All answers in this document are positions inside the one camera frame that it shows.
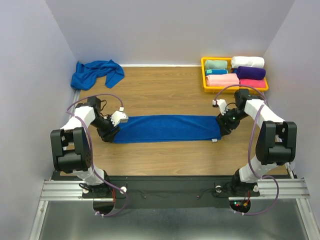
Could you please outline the rolled purple towel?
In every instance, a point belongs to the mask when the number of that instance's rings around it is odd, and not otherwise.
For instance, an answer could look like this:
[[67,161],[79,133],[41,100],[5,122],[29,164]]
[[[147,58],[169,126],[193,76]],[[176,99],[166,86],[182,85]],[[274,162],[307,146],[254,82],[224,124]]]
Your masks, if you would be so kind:
[[236,75],[239,79],[263,80],[266,76],[266,70],[257,67],[239,66]]

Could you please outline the rolled teal towel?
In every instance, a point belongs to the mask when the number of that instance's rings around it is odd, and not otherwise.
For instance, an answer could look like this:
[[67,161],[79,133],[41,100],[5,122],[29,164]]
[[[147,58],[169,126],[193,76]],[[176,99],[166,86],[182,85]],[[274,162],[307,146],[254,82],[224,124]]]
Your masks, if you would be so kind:
[[206,69],[204,71],[205,76],[208,75],[224,75],[224,74],[228,74],[228,70],[227,69]]

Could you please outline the rolled hot pink towel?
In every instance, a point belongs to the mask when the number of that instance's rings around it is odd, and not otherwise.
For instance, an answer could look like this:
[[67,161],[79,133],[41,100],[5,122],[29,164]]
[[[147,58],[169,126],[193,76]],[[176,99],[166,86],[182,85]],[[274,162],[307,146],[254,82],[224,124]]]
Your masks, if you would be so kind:
[[241,85],[250,86],[253,88],[265,88],[266,83],[264,80],[256,80],[256,79],[248,79],[248,78],[240,78],[239,83]]

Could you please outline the rolled light pink towel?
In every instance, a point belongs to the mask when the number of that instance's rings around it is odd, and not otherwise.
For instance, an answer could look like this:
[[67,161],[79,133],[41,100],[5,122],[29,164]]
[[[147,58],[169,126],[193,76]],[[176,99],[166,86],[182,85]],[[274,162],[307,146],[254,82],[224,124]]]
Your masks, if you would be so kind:
[[230,85],[238,85],[240,80],[235,73],[227,74],[211,74],[205,77],[207,87],[227,87]]

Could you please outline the rolled white towel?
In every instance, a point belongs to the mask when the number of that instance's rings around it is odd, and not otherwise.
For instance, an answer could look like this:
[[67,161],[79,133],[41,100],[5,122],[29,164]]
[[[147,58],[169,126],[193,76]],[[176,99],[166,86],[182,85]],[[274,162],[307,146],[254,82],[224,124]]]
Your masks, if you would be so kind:
[[231,67],[237,69],[238,67],[252,67],[263,69],[265,60],[259,56],[234,56],[231,58]]

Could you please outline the crumpled blue towel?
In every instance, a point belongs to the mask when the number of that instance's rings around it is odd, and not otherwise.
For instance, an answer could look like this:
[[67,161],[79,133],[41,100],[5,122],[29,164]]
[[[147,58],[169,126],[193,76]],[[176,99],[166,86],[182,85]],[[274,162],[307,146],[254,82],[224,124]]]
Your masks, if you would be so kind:
[[96,84],[97,78],[102,77],[106,77],[105,86],[111,89],[124,79],[125,72],[112,59],[96,60],[86,64],[78,61],[71,77],[70,86],[75,90],[88,91]]

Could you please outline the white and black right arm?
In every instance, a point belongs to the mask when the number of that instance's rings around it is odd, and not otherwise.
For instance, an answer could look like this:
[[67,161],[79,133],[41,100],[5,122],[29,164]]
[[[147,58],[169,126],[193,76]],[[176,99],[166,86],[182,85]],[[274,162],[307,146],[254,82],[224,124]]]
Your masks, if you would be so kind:
[[246,117],[251,117],[253,126],[259,128],[255,155],[247,154],[248,163],[234,173],[230,182],[231,192],[242,195],[246,191],[256,191],[257,181],[270,170],[295,159],[298,127],[293,121],[276,115],[261,92],[251,94],[248,89],[241,88],[234,93],[234,100],[234,108],[229,108],[224,99],[212,101],[213,107],[220,111],[216,118],[220,134],[231,134]]

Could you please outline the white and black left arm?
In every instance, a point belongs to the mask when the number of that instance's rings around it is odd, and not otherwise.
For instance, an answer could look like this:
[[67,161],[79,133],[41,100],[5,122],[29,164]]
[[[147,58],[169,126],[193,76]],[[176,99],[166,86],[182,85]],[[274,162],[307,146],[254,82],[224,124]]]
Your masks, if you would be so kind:
[[50,133],[53,166],[56,171],[75,174],[83,180],[79,186],[83,198],[113,197],[115,191],[109,183],[105,170],[93,163],[92,141],[88,139],[89,126],[96,128],[100,138],[112,143],[120,131],[120,123],[126,122],[128,116],[120,106],[113,114],[103,115],[106,100],[90,96],[86,102],[77,103],[71,118],[60,129]]

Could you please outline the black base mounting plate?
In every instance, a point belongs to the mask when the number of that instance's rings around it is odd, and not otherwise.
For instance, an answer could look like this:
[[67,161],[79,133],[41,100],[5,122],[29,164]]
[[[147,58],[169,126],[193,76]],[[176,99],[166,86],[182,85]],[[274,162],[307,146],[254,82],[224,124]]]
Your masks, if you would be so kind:
[[93,208],[104,209],[176,209],[229,208],[250,205],[250,197],[258,197],[257,183],[242,183],[231,176],[133,176],[111,177],[105,183],[90,186],[81,183],[83,198],[93,199]]

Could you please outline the blue microfibre towel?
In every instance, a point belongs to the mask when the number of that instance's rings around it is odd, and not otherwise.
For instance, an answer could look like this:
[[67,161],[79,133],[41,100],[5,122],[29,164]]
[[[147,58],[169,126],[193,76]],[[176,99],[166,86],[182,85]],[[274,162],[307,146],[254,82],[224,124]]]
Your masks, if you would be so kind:
[[114,137],[117,144],[219,141],[222,138],[216,117],[210,115],[130,116],[119,126]]

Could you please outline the aluminium table frame rail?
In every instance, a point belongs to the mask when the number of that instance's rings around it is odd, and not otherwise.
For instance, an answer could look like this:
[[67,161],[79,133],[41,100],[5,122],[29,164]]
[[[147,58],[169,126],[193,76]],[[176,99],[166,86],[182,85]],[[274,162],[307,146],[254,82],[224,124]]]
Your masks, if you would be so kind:
[[[72,116],[77,103],[67,108]],[[45,181],[30,238],[32,240],[317,240],[320,230],[304,179],[275,178],[269,172],[256,183],[259,196],[250,205],[229,208],[94,209],[83,198],[83,180],[68,176]]]

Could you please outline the rolled mint green towel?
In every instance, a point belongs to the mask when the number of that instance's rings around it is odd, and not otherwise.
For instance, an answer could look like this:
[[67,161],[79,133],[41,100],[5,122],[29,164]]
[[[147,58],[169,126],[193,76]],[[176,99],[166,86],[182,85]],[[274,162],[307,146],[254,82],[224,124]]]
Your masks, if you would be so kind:
[[204,68],[206,70],[209,69],[227,69],[228,68],[228,62],[226,60],[211,60],[207,59],[204,62]]

